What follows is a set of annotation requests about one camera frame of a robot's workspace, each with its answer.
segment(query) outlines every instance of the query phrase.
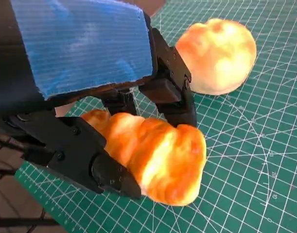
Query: blue textured pad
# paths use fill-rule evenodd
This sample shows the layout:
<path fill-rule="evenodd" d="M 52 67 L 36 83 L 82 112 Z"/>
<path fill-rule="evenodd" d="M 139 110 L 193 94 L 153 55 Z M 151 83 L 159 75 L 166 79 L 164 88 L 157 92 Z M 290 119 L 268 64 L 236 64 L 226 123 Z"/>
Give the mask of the blue textured pad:
<path fill-rule="evenodd" d="M 143 11 L 113 0 L 11 0 L 45 99 L 152 74 Z"/>

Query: bread roll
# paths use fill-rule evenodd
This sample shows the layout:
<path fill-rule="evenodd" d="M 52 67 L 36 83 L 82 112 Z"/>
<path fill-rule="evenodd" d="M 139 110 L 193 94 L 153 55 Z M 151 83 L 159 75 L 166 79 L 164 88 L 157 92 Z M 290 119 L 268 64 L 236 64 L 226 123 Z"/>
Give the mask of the bread roll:
<path fill-rule="evenodd" d="M 225 19 L 193 24 L 175 47 L 192 74 L 191 90 L 200 94 L 221 95 L 237 89 L 256 60 L 251 32 Z"/>

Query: foam pad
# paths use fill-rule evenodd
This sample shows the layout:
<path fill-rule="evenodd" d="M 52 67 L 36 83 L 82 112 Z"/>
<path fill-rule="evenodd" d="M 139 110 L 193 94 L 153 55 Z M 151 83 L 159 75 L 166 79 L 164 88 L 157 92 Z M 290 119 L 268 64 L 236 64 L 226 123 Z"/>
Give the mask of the foam pad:
<path fill-rule="evenodd" d="M 11 0 L 35 84 L 57 94 L 153 72 L 143 11 L 113 0 Z"/>

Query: green cutting mat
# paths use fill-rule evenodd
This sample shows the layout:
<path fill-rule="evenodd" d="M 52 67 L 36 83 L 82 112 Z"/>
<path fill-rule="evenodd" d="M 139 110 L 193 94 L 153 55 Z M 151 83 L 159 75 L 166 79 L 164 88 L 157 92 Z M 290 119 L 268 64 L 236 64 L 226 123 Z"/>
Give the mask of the green cutting mat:
<path fill-rule="evenodd" d="M 199 197 L 171 207 L 95 195 L 26 163 L 18 180 L 69 232 L 297 233 L 297 0 L 172 0 L 152 23 L 173 45 L 189 25 L 211 17 L 245 24 L 258 59 L 233 93 L 194 96 L 208 145 Z M 160 117 L 134 95 L 142 116 Z M 88 97 L 70 115 L 101 107 Z"/>

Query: black bracket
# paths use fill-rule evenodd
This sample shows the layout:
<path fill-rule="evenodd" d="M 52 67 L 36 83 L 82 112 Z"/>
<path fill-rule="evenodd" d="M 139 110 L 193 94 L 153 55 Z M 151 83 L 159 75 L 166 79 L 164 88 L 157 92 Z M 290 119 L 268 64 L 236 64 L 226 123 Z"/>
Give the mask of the black bracket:
<path fill-rule="evenodd" d="M 24 159 L 79 188 L 104 190 L 138 199 L 140 187 L 129 171 L 104 150 L 105 138 L 81 117 L 55 117 L 52 111 L 9 118 L 44 147 L 27 148 Z"/>
<path fill-rule="evenodd" d="M 94 95 L 94 97 L 101 99 L 104 107 L 109 110 L 111 115 L 122 112 L 137 114 L 134 98 L 129 88 L 122 90 L 111 89 L 102 94 Z"/>
<path fill-rule="evenodd" d="M 156 76 L 139 86 L 140 92 L 156 104 L 173 125 L 197 126 L 196 110 L 190 82 L 192 76 L 175 47 L 169 47 L 160 32 L 152 29 L 158 63 Z"/>

